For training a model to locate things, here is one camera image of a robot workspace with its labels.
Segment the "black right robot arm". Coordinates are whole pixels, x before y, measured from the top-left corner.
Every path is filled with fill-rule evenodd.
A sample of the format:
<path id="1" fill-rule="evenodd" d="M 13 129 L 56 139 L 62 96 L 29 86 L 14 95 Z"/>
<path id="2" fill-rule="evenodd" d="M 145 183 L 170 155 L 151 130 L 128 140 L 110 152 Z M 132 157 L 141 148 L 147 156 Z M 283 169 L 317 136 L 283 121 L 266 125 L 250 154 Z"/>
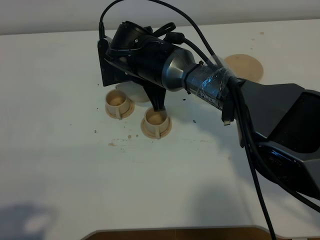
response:
<path id="1" fill-rule="evenodd" d="M 320 197 L 320 94 L 288 83 L 263 85 L 235 76 L 223 64 L 196 62 L 198 48 L 175 25 L 153 31 L 125 21 L 113 38 L 99 26 L 97 44 L 104 86 L 133 81 L 157 112 L 167 91 L 185 90 L 237 122 L 255 169 L 288 190 Z"/>

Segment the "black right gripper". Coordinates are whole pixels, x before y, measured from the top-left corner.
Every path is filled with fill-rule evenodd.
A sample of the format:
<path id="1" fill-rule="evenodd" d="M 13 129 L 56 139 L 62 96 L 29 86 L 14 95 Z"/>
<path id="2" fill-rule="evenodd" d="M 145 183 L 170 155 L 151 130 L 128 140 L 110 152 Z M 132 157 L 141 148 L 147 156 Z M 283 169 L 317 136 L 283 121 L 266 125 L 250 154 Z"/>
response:
<path id="1" fill-rule="evenodd" d="M 159 37 L 175 29 L 173 22 L 156 31 L 125 21 L 119 25 L 107 50 L 106 61 L 141 84 L 155 112 L 164 111 L 166 89 L 161 82 L 164 64 L 175 46 Z M 99 30 L 99 40 L 107 37 Z"/>

